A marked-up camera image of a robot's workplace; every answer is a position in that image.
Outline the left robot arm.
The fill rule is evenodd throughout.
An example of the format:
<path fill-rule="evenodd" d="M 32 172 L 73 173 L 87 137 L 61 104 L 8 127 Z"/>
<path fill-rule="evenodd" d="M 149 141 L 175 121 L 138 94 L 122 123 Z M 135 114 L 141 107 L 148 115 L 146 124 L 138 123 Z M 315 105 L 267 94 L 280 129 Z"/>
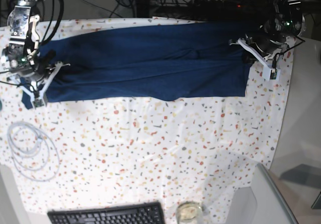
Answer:
<path fill-rule="evenodd" d="M 266 6 L 259 9 L 264 15 L 263 23 L 257 33 L 246 36 L 246 41 L 262 57 L 273 54 L 287 38 L 301 34 L 301 0 L 266 0 Z"/>

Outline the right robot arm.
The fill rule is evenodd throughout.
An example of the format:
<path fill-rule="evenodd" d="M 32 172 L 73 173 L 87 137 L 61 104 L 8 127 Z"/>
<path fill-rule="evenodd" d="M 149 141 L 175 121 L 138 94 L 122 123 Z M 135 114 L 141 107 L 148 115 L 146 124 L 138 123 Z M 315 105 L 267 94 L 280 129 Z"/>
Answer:
<path fill-rule="evenodd" d="M 38 87 L 50 83 L 58 68 L 51 64 L 54 52 L 40 55 L 40 48 L 46 46 L 54 37 L 64 13 L 64 0 L 59 2 L 59 15 L 52 30 L 40 36 L 37 25 L 41 20 L 37 3 L 45 0 L 10 0 L 12 10 L 8 14 L 7 25 L 10 30 L 9 43 L 4 47 L 1 64 L 11 80 L 18 80 L 16 86 Z"/>

